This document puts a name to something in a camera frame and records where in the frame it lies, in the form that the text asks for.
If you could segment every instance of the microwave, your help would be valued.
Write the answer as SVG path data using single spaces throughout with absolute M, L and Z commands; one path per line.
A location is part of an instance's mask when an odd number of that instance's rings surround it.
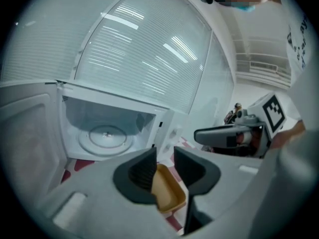
M 2 83 L 1 159 L 21 199 L 36 203 L 60 183 L 69 158 L 101 161 L 152 147 L 158 161 L 169 158 L 187 117 L 76 81 Z

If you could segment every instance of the yellow object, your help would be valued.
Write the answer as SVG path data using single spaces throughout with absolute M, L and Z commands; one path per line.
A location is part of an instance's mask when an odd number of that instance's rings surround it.
M 183 189 L 169 169 L 162 164 L 158 164 L 153 177 L 152 194 L 156 196 L 158 209 L 161 213 L 178 209 L 186 202 Z

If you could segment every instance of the open microwave door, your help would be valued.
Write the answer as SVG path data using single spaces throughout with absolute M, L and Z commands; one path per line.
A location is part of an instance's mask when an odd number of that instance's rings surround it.
M 56 99 L 56 81 L 0 85 L 0 161 L 17 197 L 28 205 L 37 206 L 64 173 Z

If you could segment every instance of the gray robot arm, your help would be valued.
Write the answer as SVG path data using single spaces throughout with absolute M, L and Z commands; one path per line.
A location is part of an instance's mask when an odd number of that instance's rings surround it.
M 319 159 L 313 152 L 318 136 L 306 132 L 264 160 L 176 147 L 175 168 L 189 191 L 184 237 L 269 238 L 282 229 L 318 182 Z M 144 192 L 138 183 L 152 177 L 155 165 L 153 148 L 86 167 L 46 196 L 36 221 L 50 235 L 64 238 L 178 238 L 157 211 L 148 179 Z M 135 173 L 137 181 L 130 177 L 136 167 L 142 169 Z M 74 193 L 85 200 L 59 217 Z
M 267 94 L 253 103 L 248 109 L 240 110 L 235 124 L 199 129 L 194 132 L 194 139 L 200 144 L 217 148 L 241 148 L 247 146 L 252 138 L 252 131 L 259 128 L 261 139 L 255 157 L 263 156 L 272 138 L 286 122 L 282 106 L 274 92 Z M 244 135 L 244 141 L 237 144 L 236 137 Z

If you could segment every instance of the face mask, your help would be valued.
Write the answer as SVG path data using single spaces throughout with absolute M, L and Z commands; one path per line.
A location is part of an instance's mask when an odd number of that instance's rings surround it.
M 255 10 L 256 7 L 253 5 L 253 6 L 243 6 L 243 7 L 235 7 L 235 8 L 244 10 L 246 12 L 252 12 Z

